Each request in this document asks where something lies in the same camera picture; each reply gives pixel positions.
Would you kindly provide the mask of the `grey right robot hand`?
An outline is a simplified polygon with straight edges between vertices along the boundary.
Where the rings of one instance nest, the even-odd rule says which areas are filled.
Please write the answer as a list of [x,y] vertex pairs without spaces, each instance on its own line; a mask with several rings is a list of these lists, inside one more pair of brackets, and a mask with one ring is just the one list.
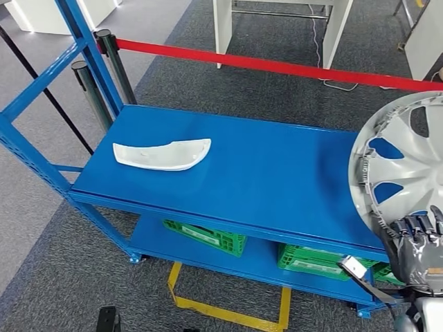
[[431,205],[428,214],[410,214],[382,227],[380,238],[394,276],[420,292],[442,294],[442,212]]

